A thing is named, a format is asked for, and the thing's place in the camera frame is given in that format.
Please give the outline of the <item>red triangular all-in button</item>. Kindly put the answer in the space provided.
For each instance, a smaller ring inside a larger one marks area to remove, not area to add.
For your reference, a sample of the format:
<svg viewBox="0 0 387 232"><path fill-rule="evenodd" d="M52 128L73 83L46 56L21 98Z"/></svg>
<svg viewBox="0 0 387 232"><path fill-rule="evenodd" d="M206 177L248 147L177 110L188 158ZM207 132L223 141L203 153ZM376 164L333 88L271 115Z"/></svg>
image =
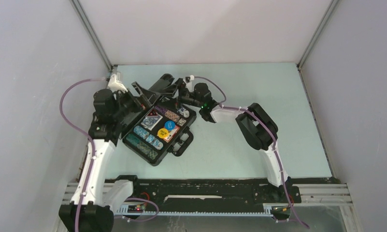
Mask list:
<svg viewBox="0 0 387 232"><path fill-rule="evenodd" d="M159 118L159 117L160 117L160 114L159 114L155 109L152 109L152 110L147 114L147 117L148 117L148 118Z"/></svg>

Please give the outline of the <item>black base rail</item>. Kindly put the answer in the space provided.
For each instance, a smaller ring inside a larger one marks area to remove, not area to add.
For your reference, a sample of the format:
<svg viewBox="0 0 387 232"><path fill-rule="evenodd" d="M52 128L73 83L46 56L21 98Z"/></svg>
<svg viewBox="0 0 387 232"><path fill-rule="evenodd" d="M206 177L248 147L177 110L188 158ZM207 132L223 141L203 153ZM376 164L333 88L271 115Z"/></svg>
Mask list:
<svg viewBox="0 0 387 232"><path fill-rule="evenodd" d="M139 179L120 175L134 184L132 196L155 203L161 213L262 213L264 204L301 203L292 183L275 187L256 179Z"/></svg>

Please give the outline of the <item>black poker set case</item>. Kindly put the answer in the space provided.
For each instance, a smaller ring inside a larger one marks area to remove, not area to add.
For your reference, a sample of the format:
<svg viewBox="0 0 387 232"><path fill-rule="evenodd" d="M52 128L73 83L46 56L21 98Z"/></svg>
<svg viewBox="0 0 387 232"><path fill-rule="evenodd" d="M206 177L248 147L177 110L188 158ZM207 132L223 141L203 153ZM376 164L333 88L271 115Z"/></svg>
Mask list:
<svg viewBox="0 0 387 232"><path fill-rule="evenodd" d="M190 126L197 113L178 102L175 96L182 81L175 81L171 74L162 75L150 88L137 82L132 86L139 98L147 100L137 121L123 137L123 143L152 166L159 165L172 153L181 156L194 139Z"/></svg>

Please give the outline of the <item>blue playing card deck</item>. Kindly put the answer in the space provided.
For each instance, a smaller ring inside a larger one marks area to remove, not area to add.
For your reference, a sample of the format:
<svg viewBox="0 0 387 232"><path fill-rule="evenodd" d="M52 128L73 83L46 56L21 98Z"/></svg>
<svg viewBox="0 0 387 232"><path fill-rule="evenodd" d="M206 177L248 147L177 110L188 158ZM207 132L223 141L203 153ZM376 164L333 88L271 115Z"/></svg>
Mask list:
<svg viewBox="0 0 387 232"><path fill-rule="evenodd" d="M147 130L152 130L157 123L159 123L162 120L161 115L155 115L155 116L146 116L142 122L141 125L146 128Z"/></svg>

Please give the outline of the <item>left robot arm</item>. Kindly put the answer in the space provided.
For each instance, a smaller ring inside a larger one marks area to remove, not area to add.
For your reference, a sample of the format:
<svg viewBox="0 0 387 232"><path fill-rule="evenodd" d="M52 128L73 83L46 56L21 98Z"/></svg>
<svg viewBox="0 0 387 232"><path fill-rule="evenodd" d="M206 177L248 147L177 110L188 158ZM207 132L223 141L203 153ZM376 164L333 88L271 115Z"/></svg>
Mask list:
<svg viewBox="0 0 387 232"><path fill-rule="evenodd" d="M71 123L63 112L63 101L75 86L91 82L82 80L71 85L61 96L59 111L68 125L85 135L88 150L85 166L78 187L69 205L61 205L59 217L70 232L110 232L113 228L114 213L124 201L140 198L141 188L129 180L118 180L111 190L103 195L107 164L115 150L112 139L93 139L89 133Z"/></svg>

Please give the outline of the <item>red playing card deck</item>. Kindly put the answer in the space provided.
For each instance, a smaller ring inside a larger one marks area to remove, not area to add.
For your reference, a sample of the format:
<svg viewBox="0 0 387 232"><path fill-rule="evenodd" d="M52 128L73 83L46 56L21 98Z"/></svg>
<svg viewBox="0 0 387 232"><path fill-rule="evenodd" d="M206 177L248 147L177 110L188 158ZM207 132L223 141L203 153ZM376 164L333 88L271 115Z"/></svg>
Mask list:
<svg viewBox="0 0 387 232"><path fill-rule="evenodd" d="M173 138L173 136L176 135L179 129L179 126L175 126L172 130L169 130L167 136L163 138L163 140L168 143Z"/></svg>

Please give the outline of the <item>grey white chip stack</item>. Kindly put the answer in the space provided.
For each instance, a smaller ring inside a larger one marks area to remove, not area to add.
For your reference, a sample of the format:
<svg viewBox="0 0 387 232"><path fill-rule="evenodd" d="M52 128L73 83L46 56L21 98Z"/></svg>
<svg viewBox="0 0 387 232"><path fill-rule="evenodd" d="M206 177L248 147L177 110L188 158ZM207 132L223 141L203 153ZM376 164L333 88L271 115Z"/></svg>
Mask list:
<svg viewBox="0 0 387 232"><path fill-rule="evenodd" d="M180 118L178 121L177 121L177 125L178 126L184 126L186 124L186 119L184 118Z"/></svg>

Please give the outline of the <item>blue small blind button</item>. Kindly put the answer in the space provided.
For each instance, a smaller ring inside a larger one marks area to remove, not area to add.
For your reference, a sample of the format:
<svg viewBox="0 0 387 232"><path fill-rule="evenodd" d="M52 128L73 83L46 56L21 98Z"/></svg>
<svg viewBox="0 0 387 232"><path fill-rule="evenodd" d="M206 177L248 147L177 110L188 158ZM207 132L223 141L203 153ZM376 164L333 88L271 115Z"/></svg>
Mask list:
<svg viewBox="0 0 387 232"><path fill-rule="evenodd" d="M166 121L164 124L164 128L168 131L172 131L176 127L176 124L174 121Z"/></svg>

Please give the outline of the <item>yellow big blind button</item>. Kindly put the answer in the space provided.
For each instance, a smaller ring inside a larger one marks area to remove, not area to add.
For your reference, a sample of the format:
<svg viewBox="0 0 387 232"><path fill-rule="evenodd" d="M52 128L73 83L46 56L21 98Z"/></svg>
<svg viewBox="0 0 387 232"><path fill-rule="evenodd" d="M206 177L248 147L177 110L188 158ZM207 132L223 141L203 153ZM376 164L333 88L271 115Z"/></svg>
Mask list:
<svg viewBox="0 0 387 232"><path fill-rule="evenodd" d="M166 139L169 136L169 131L165 128L161 128L158 130L157 136L161 139Z"/></svg>

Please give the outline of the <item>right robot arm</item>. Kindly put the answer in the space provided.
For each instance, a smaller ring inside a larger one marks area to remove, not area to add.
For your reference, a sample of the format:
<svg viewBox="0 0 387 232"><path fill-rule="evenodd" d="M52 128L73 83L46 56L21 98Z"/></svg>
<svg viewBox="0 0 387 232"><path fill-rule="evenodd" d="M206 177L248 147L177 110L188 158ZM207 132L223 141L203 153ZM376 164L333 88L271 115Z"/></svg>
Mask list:
<svg viewBox="0 0 387 232"><path fill-rule="evenodd" d="M267 179L272 185L269 195L275 202L282 202L289 195L285 186L288 180L280 158L278 126L266 111L258 104L248 107L226 106L227 96L216 101L208 87L210 79L202 77L203 82L194 84L199 76L190 75L177 80L171 74L164 74L149 91L159 96L159 102L174 110L180 116L187 117L188 106L197 107L202 119L210 123L236 123L248 145L263 153L267 167Z"/></svg>

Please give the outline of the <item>purple orange chip stack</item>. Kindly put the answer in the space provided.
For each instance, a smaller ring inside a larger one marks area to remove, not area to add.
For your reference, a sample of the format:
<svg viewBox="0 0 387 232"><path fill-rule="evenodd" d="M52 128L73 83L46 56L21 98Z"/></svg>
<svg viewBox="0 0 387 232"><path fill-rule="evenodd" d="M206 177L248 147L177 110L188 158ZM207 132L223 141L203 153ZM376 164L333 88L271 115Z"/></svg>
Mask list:
<svg viewBox="0 0 387 232"><path fill-rule="evenodd" d="M177 123L180 119L180 116L177 113L161 106L155 106L155 110L175 123Z"/></svg>

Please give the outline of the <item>light blue chip stack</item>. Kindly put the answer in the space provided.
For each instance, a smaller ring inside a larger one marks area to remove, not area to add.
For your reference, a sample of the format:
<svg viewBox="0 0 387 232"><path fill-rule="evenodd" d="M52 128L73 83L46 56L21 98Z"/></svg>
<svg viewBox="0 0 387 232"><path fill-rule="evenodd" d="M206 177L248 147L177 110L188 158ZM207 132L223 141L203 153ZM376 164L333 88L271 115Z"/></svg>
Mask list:
<svg viewBox="0 0 387 232"><path fill-rule="evenodd" d="M149 137L150 133L141 126L135 126L133 132L144 140Z"/></svg>

